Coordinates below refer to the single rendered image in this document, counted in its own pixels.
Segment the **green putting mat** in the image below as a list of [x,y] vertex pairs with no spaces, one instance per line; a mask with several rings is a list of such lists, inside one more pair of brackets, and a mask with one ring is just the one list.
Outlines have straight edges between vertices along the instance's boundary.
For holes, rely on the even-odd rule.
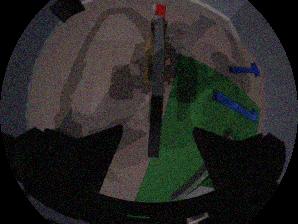
[[[161,129],[158,157],[152,157],[138,190],[137,202],[172,201],[204,167],[204,160],[193,137],[194,127],[223,136],[229,133],[241,141],[257,135],[261,108],[222,73],[209,65],[178,53],[176,73]],[[247,111],[258,113],[257,124],[241,113],[213,100],[214,92],[233,99]]]

